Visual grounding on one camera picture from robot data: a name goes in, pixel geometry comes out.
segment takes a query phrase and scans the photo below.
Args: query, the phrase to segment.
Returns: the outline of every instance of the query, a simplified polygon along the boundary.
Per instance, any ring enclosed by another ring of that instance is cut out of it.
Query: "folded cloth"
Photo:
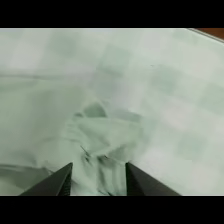
[[[72,82],[0,78],[0,194],[22,193],[73,162],[72,195],[125,195],[124,165],[141,134]]]

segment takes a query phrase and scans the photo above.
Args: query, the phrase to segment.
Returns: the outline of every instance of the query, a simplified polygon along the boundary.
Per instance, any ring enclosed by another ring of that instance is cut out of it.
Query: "gingham pattern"
[[[187,29],[0,29],[3,75],[68,76],[142,115],[134,163],[183,195],[224,195],[224,45]]]

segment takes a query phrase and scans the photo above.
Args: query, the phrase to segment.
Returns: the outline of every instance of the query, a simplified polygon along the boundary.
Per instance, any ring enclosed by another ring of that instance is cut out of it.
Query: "checkered tablecloth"
[[[188,29],[0,29],[1,75],[72,78],[141,115],[133,163],[183,195],[224,195],[223,60]]]

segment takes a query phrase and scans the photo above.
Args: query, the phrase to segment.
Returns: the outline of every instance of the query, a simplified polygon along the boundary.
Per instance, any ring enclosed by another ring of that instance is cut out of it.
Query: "cloth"
[[[223,58],[181,28],[0,29],[1,74],[63,74],[142,116],[133,163],[182,195],[224,195]]]
[[[126,195],[138,123],[110,118],[72,82],[0,78],[0,194],[18,195],[73,162],[72,195]]]

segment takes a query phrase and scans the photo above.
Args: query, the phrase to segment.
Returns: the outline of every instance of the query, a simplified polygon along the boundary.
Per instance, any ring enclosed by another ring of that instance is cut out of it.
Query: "green cloth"
[[[142,131],[108,114],[72,82],[0,78],[0,194],[73,162],[72,195],[125,195],[124,165]]]

